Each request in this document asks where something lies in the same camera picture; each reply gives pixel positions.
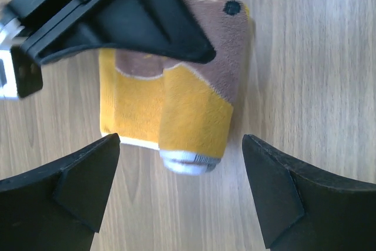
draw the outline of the wooden table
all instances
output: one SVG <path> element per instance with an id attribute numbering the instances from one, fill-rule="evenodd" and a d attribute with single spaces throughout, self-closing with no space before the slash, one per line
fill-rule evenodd
<path id="1" fill-rule="evenodd" d="M 264 250 L 241 154 L 245 133 L 376 182 L 376 0 L 242 1 L 254 36 L 223 162 L 201 177 L 180 176 L 156 152 L 122 145 L 92 250 Z M 100 138 L 96 52 L 43 75 L 42 92 L 0 101 L 0 178 Z"/>

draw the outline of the black spot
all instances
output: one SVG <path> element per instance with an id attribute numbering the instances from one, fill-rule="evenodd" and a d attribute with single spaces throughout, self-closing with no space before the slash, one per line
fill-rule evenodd
<path id="1" fill-rule="evenodd" d="M 223 12 L 231 16 L 234 16 L 240 13 L 240 11 L 241 11 L 241 5 L 239 2 L 235 0 L 227 1 L 223 9 Z"/>

